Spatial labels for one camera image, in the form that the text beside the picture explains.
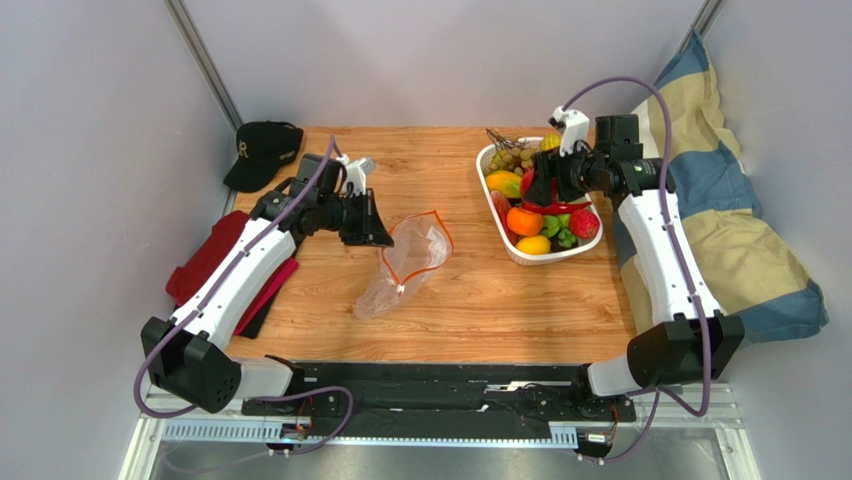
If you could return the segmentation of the red pomegranate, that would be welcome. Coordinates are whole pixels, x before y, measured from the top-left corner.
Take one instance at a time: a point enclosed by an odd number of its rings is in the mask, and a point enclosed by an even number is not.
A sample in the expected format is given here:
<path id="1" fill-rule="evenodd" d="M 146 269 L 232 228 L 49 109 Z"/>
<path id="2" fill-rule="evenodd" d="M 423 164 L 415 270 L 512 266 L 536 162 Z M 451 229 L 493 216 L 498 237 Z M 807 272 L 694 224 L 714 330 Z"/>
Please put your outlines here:
<path id="1" fill-rule="evenodd" d="M 521 179 L 520 187 L 519 187 L 520 195 L 521 195 L 522 198 L 524 198 L 526 196 L 526 192 L 528 191 L 530 185 L 532 184 L 534 177 L 535 177 L 535 171 L 532 168 L 526 170 L 524 172 L 524 174 L 522 175 L 522 179 Z"/>

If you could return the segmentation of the clear orange zip top bag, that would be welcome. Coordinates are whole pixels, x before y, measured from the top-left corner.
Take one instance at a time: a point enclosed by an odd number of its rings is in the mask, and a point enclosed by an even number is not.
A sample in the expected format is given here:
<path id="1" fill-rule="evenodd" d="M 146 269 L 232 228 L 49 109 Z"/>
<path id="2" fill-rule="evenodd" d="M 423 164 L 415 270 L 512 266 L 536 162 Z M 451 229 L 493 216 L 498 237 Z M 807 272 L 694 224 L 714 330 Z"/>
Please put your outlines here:
<path id="1" fill-rule="evenodd" d="M 379 268 L 354 304 L 359 319 L 372 319 L 403 306 L 454 254 L 454 240 L 435 210 L 400 220 L 390 234 L 394 245 L 379 250 Z"/>

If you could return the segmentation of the yellow banana bunch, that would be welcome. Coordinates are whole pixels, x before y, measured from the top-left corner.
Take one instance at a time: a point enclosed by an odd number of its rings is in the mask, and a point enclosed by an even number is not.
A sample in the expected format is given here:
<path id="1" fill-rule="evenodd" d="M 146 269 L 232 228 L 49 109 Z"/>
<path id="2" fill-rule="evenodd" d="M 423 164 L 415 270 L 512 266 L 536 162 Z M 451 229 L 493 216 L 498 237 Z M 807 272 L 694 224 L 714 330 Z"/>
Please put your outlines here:
<path id="1" fill-rule="evenodd" d="M 559 152 L 561 148 L 561 135 L 558 133 L 550 133 L 545 135 L 538 146 L 541 152 Z"/>

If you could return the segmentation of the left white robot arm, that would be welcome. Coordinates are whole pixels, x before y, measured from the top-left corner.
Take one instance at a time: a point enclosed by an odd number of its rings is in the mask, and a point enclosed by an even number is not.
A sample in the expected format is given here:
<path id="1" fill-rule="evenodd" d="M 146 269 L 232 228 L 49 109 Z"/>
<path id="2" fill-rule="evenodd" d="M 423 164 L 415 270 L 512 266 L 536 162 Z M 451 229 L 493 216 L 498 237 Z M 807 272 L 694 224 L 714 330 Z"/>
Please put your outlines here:
<path id="1" fill-rule="evenodd" d="M 217 413 L 233 400 L 281 398 L 294 375 L 277 360 L 225 352 L 241 318 L 302 242 L 326 230 L 347 246 L 390 247 L 393 240 L 367 185 L 370 157 L 306 154 L 296 175 L 266 192 L 211 277 L 168 320 L 141 330 L 145 361 L 134 385 L 151 384 L 194 409 Z"/>

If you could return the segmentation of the long red chili pepper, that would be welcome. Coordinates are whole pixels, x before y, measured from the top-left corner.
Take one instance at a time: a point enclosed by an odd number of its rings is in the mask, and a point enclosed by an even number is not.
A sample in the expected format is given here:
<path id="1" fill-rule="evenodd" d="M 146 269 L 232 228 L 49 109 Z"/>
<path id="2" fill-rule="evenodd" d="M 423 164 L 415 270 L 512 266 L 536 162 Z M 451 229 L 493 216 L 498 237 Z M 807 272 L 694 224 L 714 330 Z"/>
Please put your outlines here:
<path id="1" fill-rule="evenodd" d="M 522 201 L 521 207 L 524 210 L 538 213 L 541 215 L 551 215 L 558 216 L 564 214 L 572 214 L 578 210 L 584 210 L 591 206 L 591 202 L 581 202 L 581 203 L 553 203 L 547 206 L 537 205 L 533 202 L 529 202 L 526 200 Z"/>

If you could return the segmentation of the orange persimmon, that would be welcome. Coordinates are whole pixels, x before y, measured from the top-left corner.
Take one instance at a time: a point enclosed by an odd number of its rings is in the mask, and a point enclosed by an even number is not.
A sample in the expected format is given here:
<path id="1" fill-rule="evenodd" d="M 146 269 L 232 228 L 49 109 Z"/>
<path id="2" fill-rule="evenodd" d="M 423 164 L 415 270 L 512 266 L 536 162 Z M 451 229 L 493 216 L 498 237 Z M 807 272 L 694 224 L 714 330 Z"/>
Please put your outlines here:
<path id="1" fill-rule="evenodd" d="M 518 236 L 535 236 L 542 230 L 544 218 L 541 214 L 513 207 L 507 214 L 507 226 Z"/>

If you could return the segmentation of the watermelon slice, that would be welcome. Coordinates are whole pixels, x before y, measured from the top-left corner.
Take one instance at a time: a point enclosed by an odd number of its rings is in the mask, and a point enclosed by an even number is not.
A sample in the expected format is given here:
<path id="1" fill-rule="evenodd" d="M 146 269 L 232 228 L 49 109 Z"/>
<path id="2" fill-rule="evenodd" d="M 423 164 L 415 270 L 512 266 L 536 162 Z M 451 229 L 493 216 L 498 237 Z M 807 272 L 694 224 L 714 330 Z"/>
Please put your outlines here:
<path id="1" fill-rule="evenodd" d="M 508 198 L 499 191 L 490 191 L 489 196 L 492 206 L 497 213 L 498 225 L 501 227 L 503 233 L 509 237 L 512 234 L 512 231 L 507 226 L 507 214 L 512 208 L 512 205 Z"/>

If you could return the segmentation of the brown longan bunch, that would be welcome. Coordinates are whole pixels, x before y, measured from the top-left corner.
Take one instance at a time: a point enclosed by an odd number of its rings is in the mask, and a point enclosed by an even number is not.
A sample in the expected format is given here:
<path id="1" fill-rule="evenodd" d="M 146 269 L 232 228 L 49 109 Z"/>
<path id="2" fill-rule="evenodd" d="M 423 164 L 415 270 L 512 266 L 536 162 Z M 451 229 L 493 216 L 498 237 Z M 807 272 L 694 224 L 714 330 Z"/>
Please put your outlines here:
<path id="1" fill-rule="evenodd" d="M 504 136 L 490 128 L 486 134 L 494 147 L 491 159 L 484 166 L 486 174 L 502 170 L 523 176 L 533 167 L 533 157 L 540 150 L 538 141 Z"/>

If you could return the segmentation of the yellow lemon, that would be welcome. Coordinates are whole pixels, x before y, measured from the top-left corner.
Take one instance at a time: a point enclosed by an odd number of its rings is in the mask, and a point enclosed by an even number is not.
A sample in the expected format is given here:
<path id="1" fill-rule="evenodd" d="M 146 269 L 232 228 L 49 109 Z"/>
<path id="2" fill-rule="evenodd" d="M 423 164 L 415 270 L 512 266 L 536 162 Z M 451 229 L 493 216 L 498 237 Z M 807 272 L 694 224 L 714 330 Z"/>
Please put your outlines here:
<path id="1" fill-rule="evenodd" d="M 551 252 L 551 241 L 544 235 L 522 237 L 515 248 L 527 255 L 546 255 Z"/>

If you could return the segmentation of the white perforated plastic basket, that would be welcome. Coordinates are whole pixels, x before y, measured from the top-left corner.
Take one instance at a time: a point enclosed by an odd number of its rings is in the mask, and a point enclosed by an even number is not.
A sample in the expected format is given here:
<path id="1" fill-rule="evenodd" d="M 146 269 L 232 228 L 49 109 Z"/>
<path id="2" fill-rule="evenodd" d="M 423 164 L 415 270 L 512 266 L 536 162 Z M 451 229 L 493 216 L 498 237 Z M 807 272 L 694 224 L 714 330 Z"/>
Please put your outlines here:
<path id="1" fill-rule="evenodd" d="M 486 131 L 490 144 L 478 154 L 476 167 L 491 215 L 509 257 L 524 266 L 568 259 L 596 246 L 602 221 L 585 194 L 566 201 L 551 184 L 551 203 L 525 198 L 534 177 L 534 156 L 555 151 L 559 137 L 507 137 Z"/>

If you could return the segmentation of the pink folded cloth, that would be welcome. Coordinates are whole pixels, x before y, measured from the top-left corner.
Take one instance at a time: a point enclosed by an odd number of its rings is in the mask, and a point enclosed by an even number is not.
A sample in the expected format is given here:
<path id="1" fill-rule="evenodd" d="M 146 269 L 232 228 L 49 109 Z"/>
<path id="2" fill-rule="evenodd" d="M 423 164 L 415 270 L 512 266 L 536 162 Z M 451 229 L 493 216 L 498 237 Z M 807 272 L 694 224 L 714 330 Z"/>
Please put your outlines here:
<path id="1" fill-rule="evenodd" d="M 234 336 L 249 339 L 258 337 L 279 291 L 296 272 L 298 267 L 298 261 L 294 258 L 289 258 L 274 271 L 238 321 L 233 332 Z"/>

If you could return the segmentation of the black baseball cap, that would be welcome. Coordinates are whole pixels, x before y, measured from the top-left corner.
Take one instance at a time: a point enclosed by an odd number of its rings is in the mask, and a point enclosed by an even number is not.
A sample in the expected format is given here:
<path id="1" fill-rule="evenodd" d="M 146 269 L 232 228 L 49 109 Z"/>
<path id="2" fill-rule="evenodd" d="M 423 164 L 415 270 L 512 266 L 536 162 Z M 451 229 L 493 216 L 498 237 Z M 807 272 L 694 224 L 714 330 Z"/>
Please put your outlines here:
<path id="1" fill-rule="evenodd" d="M 237 158 L 223 184 L 237 192 L 254 193 L 266 187 L 301 150 L 304 130 L 289 122 L 253 121 L 236 132 Z"/>

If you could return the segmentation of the black folded cloth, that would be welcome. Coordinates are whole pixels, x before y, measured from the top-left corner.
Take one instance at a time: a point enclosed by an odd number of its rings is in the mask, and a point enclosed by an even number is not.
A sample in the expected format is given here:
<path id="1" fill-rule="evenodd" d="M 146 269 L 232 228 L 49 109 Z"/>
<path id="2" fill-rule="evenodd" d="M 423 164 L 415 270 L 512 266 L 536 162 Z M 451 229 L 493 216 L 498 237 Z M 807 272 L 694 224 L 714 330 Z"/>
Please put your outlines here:
<path id="1" fill-rule="evenodd" d="M 258 296 L 250 305 L 249 310 L 239 320 L 234 329 L 234 335 L 248 339 L 256 339 L 263 328 L 266 319 L 275 302 L 277 294 Z"/>

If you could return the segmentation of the dark red folded cloth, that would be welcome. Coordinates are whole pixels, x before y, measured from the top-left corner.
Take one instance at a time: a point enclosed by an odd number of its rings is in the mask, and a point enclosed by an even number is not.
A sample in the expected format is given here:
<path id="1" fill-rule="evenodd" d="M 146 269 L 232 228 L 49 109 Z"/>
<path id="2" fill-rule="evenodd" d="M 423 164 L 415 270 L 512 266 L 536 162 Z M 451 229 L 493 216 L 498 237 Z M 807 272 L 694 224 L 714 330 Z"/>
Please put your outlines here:
<path id="1" fill-rule="evenodd" d="M 249 219 L 249 215 L 241 211 L 222 217 L 187 263 L 175 268 L 165 290 L 177 307 L 189 301 L 211 277 L 235 246 Z"/>

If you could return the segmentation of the blue yellow checked pillow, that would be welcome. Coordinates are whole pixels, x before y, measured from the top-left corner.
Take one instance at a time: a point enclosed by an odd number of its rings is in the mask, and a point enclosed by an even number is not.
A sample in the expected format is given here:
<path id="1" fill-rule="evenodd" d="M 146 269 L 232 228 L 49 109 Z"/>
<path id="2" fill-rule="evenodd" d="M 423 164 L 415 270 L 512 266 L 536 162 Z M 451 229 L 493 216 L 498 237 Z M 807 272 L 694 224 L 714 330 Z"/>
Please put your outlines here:
<path id="1" fill-rule="evenodd" d="M 698 33 L 691 33 L 654 85 L 671 117 L 669 177 L 676 183 L 678 214 L 705 284 L 722 309 L 744 324 L 742 344 L 818 334 L 829 322 L 823 293 L 761 218 Z"/>

